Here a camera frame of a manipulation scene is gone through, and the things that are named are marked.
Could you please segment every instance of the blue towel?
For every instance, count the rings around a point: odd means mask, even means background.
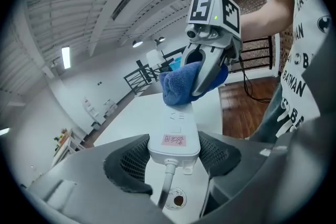
[[[222,65],[216,79],[210,84],[209,88],[199,96],[192,96],[191,91],[196,76],[201,69],[202,62],[189,63],[175,71],[160,74],[160,82],[163,89],[163,101],[167,105],[181,105],[196,101],[207,92],[217,88],[227,78],[228,69]]]

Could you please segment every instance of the ceiling light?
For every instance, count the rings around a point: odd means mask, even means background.
[[[11,128],[6,128],[6,129],[2,129],[0,130],[0,135],[6,134],[10,131]]]
[[[62,48],[62,59],[63,59],[63,65],[64,69],[70,68],[70,47],[63,47]]]
[[[139,41],[139,42],[137,42],[136,40],[133,41],[133,48],[140,46],[142,43],[143,43],[142,41]]]

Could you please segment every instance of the white power strip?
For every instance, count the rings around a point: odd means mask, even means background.
[[[184,174],[192,174],[201,146],[191,103],[162,106],[162,116],[155,131],[150,133],[148,150],[153,161],[165,164],[167,159],[177,160]]]

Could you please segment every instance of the batman print shirt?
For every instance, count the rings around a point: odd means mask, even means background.
[[[320,115],[302,73],[322,45],[330,24],[331,16],[322,0],[295,0],[293,45],[281,74],[283,111],[276,115],[278,122],[288,120],[277,130],[276,137]]]

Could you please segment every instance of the brick wall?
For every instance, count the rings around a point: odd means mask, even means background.
[[[266,0],[234,0],[241,9],[242,14],[247,14],[254,12],[260,9],[265,3]],[[275,63],[275,41],[274,37],[272,37],[272,44],[273,44],[273,65]],[[280,33],[280,71],[282,71],[286,59],[288,57],[289,50],[292,44],[292,26],[288,29]],[[244,49],[253,49],[258,47],[267,47],[268,41],[257,41],[257,42],[250,42],[244,44]],[[268,50],[258,50],[258,51],[251,51],[245,54],[242,54],[242,58],[253,58],[259,56],[268,55]],[[256,66],[256,65],[263,65],[269,63],[269,59],[258,59],[253,61],[244,62],[244,67]]]

